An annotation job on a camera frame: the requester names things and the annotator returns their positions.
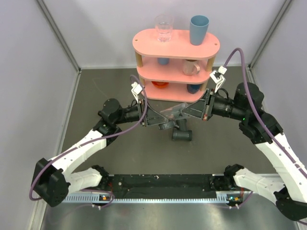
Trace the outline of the grey pvc tee fitting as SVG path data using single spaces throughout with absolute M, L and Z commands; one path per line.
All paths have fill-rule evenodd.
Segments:
M 192 141 L 192 131 L 188 130 L 187 119 L 176 121 L 176 126 L 173 128 L 172 140 Z

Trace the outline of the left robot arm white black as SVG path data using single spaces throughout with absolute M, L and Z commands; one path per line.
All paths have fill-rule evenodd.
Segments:
M 79 142 L 50 160 L 42 158 L 36 163 L 30 191 L 36 192 L 50 207 L 59 205 L 70 193 L 88 187 L 107 188 L 109 179 L 102 168 L 93 166 L 82 172 L 75 169 L 124 134 L 119 124 L 162 125 L 175 117 L 170 108 L 157 112 L 146 100 L 133 101 L 131 106 L 123 108 L 114 98 L 104 102 L 98 115 L 101 119 Z

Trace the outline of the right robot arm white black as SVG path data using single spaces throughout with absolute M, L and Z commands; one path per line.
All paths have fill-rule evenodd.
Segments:
M 222 182 L 212 180 L 213 188 L 245 188 L 270 200 L 288 219 L 301 221 L 307 217 L 307 170 L 291 149 L 283 128 L 274 116 L 262 110 L 263 99 L 257 85 L 240 83 L 233 99 L 207 89 L 201 99 L 182 112 L 203 121 L 213 115 L 238 120 L 243 135 L 266 156 L 282 179 L 275 182 L 235 164 L 225 168 Z

